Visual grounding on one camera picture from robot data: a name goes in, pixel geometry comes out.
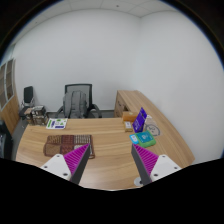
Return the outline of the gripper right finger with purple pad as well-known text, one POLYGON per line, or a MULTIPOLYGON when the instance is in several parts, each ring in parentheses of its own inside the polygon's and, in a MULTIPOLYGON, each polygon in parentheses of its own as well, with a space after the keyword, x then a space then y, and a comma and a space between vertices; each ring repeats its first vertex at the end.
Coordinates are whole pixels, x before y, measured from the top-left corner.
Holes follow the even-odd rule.
POLYGON ((131 154, 143 186, 181 170, 167 155, 156 155, 136 144, 132 145, 131 154))

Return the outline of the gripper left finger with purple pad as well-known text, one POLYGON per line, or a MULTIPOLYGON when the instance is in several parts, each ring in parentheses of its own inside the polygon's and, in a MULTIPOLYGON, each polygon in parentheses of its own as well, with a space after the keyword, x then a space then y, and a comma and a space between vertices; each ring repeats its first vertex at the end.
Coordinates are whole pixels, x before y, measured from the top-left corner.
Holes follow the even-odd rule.
POLYGON ((56 154, 41 169, 58 177, 79 184, 90 156, 90 145, 86 144, 65 155, 56 154))

